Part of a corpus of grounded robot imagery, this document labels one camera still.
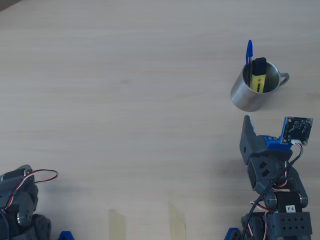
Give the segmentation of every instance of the cable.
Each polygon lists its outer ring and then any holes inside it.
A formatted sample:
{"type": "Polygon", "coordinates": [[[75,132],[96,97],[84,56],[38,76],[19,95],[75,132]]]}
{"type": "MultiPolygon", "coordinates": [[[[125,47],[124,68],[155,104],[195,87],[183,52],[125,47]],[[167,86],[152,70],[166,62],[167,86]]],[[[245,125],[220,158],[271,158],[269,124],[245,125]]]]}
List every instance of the cable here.
{"type": "Polygon", "coordinates": [[[266,211],[265,213],[264,213],[264,217],[265,217],[265,219],[264,219],[264,234],[263,234],[263,240],[266,240],[267,239],[267,233],[268,233],[268,222],[267,222],[267,215],[268,215],[268,213],[270,213],[270,211],[266,211]]]}
{"type": "MultiPolygon", "coordinates": [[[[286,167],[288,166],[288,164],[289,164],[289,162],[288,162],[288,161],[285,161],[284,167],[286,168],[286,167]]],[[[288,183],[288,170],[285,171],[284,176],[285,176],[285,181],[284,181],[284,183],[282,183],[282,184],[280,184],[280,185],[274,184],[276,187],[282,188],[282,187],[284,187],[284,186],[288,183]]]]}
{"type": "Polygon", "coordinates": [[[8,220],[7,220],[7,218],[6,218],[6,214],[5,214],[2,210],[0,210],[0,214],[1,214],[1,216],[3,217],[3,220],[4,220],[4,222],[5,222],[7,240],[10,240],[10,239],[11,239],[11,238],[10,238],[10,228],[9,228],[8,220]]]}
{"type": "MultiPolygon", "coordinates": [[[[281,173],[279,173],[274,179],[273,181],[271,181],[269,183],[269,185],[263,190],[263,192],[260,194],[260,196],[256,199],[256,201],[254,202],[254,204],[252,205],[247,217],[246,217],[246,221],[245,221],[245,226],[248,225],[249,220],[251,218],[252,213],[254,212],[256,206],[258,205],[258,203],[262,200],[262,198],[264,197],[264,195],[269,191],[269,189],[279,180],[279,178],[281,178],[281,176],[301,157],[301,155],[304,153],[304,149],[303,147],[299,144],[299,143],[295,143],[299,148],[300,148],[300,153],[298,156],[296,156],[289,164],[288,166],[286,166],[283,171],[281,173]]],[[[247,228],[245,227],[243,229],[242,232],[242,236],[240,240],[245,240],[245,236],[246,236],[246,232],[247,232],[247,228]]]]}
{"type": "Polygon", "coordinates": [[[253,232],[252,232],[252,230],[251,230],[251,227],[250,227],[250,224],[249,224],[249,223],[248,223],[248,230],[249,230],[249,233],[250,233],[251,237],[253,237],[254,234],[253,234],[253,232]]]}
{"type": "Polygon", "coordinates": [[[55,173],[55,176],[50,178],[50,179],[47,179],[47,180],[41,180],[41,181],[36,181],[34,182],[35,184],[38,184],[38,183],[45,183],[45,182],[50,182],[50,181],[53,181],[55,180],[57,177],[58,177],[58,172],[56,170],[49,170],[49,169],[39,169],[39,170],[35,170],[29,174],[27,174],[22,180],[21,182],[12,190],[12,193],[11,193],[11,197],[9,198],[7,204],[6,204],[6,207],[4,208],[4,210],[6,211],[10,205],[12,204],[12,202],[14,201],[14,192],[17,191],[21,186],[22,184],[24,184],[24,182],[31,176],[35,175],[36,173],[39,173],[39,172],[53,172],[55,173]]]}

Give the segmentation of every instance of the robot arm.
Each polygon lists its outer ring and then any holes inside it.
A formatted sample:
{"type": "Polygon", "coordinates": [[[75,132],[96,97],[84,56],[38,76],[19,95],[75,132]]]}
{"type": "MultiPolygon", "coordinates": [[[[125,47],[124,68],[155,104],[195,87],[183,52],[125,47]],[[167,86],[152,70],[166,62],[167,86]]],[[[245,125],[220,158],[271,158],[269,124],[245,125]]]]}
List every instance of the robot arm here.
{"type": "MultiPolygon", "coordinates": [[[[14,191],[24,177],[31,173],[29,165],[7,172],[0,177],[0,209],[4,209],[13,195],[13,200],[5,211],[12,240],[49,240],[51,222],[43,215],[34,214],[38,203],[38,187],[34,176],[27,178],[23,185],[14,191]]],[[[6,221],[0,217],[0,240],[8,239],[6,221]]]]}

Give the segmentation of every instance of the label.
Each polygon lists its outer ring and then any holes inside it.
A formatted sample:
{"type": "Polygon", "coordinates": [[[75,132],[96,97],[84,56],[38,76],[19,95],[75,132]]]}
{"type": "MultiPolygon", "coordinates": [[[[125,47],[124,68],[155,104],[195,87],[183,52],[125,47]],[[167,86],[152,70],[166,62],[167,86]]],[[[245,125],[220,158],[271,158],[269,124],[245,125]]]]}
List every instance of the label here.
{"type": "Polygon", "coordinates": [[[287,205],[287,206],[285,206],[285,210],[287,213],[295,213],[296,206],[295,205],[287,205]]]}

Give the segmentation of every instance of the mug handle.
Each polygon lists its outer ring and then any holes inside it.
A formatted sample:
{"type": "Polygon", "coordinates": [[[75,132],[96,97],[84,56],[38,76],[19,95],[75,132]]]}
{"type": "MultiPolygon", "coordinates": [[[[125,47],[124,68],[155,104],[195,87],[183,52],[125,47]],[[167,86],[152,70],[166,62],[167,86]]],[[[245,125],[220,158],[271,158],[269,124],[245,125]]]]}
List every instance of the mug handle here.
{"type": "Polygon", "coordinates": [[[279,87],[285,84],[286,82],[288,82],[290,76],[288,73],[284,72],[284,73],[280,73],[280,78],[284,78],[284,79],[280,82],[279,87]]]}

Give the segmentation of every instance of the black circuit board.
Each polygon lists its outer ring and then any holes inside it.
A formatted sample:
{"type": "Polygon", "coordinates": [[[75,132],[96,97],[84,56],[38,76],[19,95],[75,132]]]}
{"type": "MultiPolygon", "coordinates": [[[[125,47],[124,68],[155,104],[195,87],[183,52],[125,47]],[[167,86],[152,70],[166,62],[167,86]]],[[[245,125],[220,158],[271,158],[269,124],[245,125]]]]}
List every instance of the black circuit board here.
{"type": "Polygon", "coordinates": [[[314,119],[288,116],[285,120],[281,144],[291,144],[291,140],[300,140],[302,145],[307,145],[314,119]]]}

